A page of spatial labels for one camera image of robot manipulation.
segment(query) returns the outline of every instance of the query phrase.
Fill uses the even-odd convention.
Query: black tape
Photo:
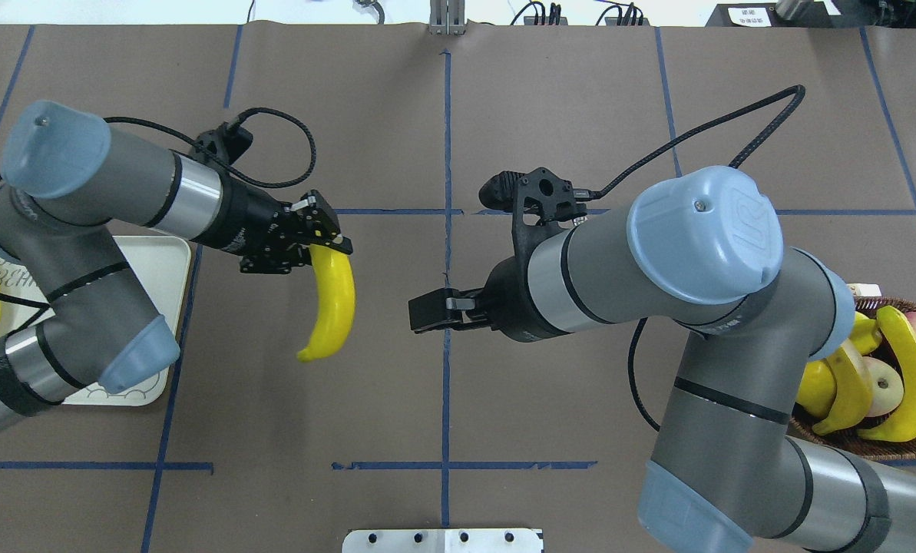
[[[788,442],[795,449],[795,454],[799,455],[799,461],[802,463],[802,476],[805,476],[805,497],[802,497],[802,507],[799,508],[799,514],[795,517],[795,521],[789,525],[788,528],[785,528],[782,533],[779,535],[773,535],[768,539],[780,539],[784,538],[787,535],[790,535],[792,532],[797,531],[799,526],[805,522],[805,518],[809,515],[809,507],[812,507],[812,469],[809,468],[809,459],[805,458],[805,452],[802,451],[802,448],[799,448],[799,444],[795,443],[795,440],[785,437],[785,441]]]
[[[806,551],[811,553],[873,553],[880,548],[881,544],[885,543],[888,531],[891,529],[891,513],[888,510],[885,483],[864,459],[851,452],[845,452],[843,449],[830,449],[843,455],[844,459],[854,466],[857,475],[861,477],[861,486],[864,486],[868,507],[864,514],[861,531],[857,533],[857,538],[854,538],[853,541],[832,551],[813,551],[812,549],[806,549]]]
[[[11,366],[6,350],[8,339],[0,339],[0,400],[8,409],[20,416],[36,416],[49,407],[61,405],[61,402],[49,402],[38,396],[26,382],[20,381],[15,368]]]
[[[120,273],[121,270],[129,269],[129,267],[131,267],[130,263],[121,261],[120,263],[113,263],[113,265],[102,267],[102,269],[93,270],[92,273],[87,273],[84,276],[80,276],[78,279],[72,280],[68,284],[62,284],[62,286],[59,286],[58,288],[55,288],[55,290],[52,290],[50,293],[45,294],[45,299],[51,303],[64,296],[65,294],[73,293],[75,290],[79,290],[79,288],[86,286],[86,284],[93,283],[94,281],[102,279],[102,277],[110,276],[110,274],[113,273]]]
[[[710,402],[719,403],[721,406],[731,407],[739,412],[748,413],[750,416],[763,418],[774,423],[786,425],[792,416],[786,412],[777,412],[770,407],[760,406],[757,403],[749,402],[748,399],[741,399],[738,396],[731,396],[730,393],[720,392],[718,389],[707,388],[696,382],[690,382],[683,377],[676,377],[676,388],[684,392],[692,393],[694,396],[700,396],[703,399],[709,399]]]
[[[164,219],[164,216],[170,211],[170,207],[173,206],[174,199],[177,198],[177,190],[181,187],[181,154],[175,151],[172,157],[174,158],[174,179],[170,182],[170,189],[167,189],[167,196],[164,199],[163,206],[160,206],[159,211],[157,211],[156,216],[154,216],[152,220],[143,224],[147,228],[152,228],[155,224],[160,223]]]
[[[588,319],[602,323],[602,325],[610,325],[609,321],[605,321],[605,319],[601,319],[598,315],[594,315],[594,312],[591,312],[591,310],[587,308],[587,305],[584,305],[584,302],[580,301],[580,296],[577,295],[577,288],[574,288],[574,282],[570,280],[570,269],[567,267],[567,246],[570,245],[570,239],[574,237],[575,230],[577,230],[577,227],[567,232],[567,238],[564,239],[564,245],[560,249],[560,274],[563,276],[564,284],[567,287],[567,293],[569,293],[570,298],[573,299],[574,305],[577,305],[577,308],[580,309],[584,315],[587,315]]]
[[[58,361],[58,357],[55,357],[54,351],[51,351],[51,346],[48,344],[48,339],[45,337],[45,326],[37,325],[34,328],[34,333],[38,337],[38,346],[41,347],[41,353],[44,355],[45,359],[48,361],[48,364],[51,365],[51,368],[54,369],[55,374],[58,375],[58,378],[65,381],[65,384],[72,386],[72,388],[83,389],[88,384],[82,384],[79,382],[78,378],[75,378],[69,371],[65,370],[61,366],[61,362]]]

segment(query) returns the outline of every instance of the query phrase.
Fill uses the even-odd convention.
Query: white tray
[[[131,269],[141,280],[144,290],[154,302],[167,325],[177,332],[181,302],[191,265],[188,242],[174,236],[116,236],[117,245],[127,257]],[[44,295],[31,279],[27,269],[0,258],[1,291],[13,296],[45,301]],[[1,304],[0,336],[18,328],[34,315],[35,309],[11,303]],[[54,315],[48,311],[39,321]],[[103,386],[93,384],[69,396],[65,405],[73,406],[145,406],[158,399],[167,384],[167,369],[153,375],[134,388],[122,393],[107,393]]]

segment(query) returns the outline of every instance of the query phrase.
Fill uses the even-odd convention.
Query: silver metal bracket
[[[430,0],[430,34],[464,35],[465,0]]]
[[[543,531],[531,528],[353,531],[342,553],[543,553]]]

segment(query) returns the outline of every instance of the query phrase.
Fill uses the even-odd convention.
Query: white label
[[[728,8],[731,22],[742,27],[771,27],[771,18],[766,8]]]

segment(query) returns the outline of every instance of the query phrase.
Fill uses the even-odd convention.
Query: metal plate
[[[342,553],[543,553],[543,531],[530,528],[353,531]]]

